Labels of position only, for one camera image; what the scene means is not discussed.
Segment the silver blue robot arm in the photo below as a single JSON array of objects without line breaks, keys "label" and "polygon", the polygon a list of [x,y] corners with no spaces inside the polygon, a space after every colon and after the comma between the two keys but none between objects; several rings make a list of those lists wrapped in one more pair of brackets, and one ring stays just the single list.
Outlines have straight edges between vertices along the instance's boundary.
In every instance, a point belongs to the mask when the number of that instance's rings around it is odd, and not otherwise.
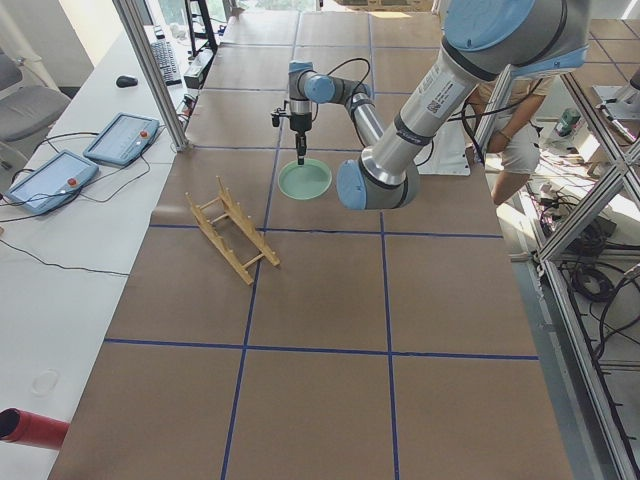
[{"label": "silver blue robot arm", "polygon": [[[272,114],[287,118],[295,133],[296,160],[279,176],[286,195],[307,187],[311,197],[335,185],[352,210],[395,209],[410,203],[419,186],[415,157],[427,147],[454,110],[481,82],[509,68],[516,76],[565,73],[586,59],[589,1],[453,1],[444,22],[438,57],[389,126],[381,123],[369,88],[316,72],[310,62],[289,65],[288,98]],[[365,147],[336,175],[306,154],[312,106],[345,107]]]}]

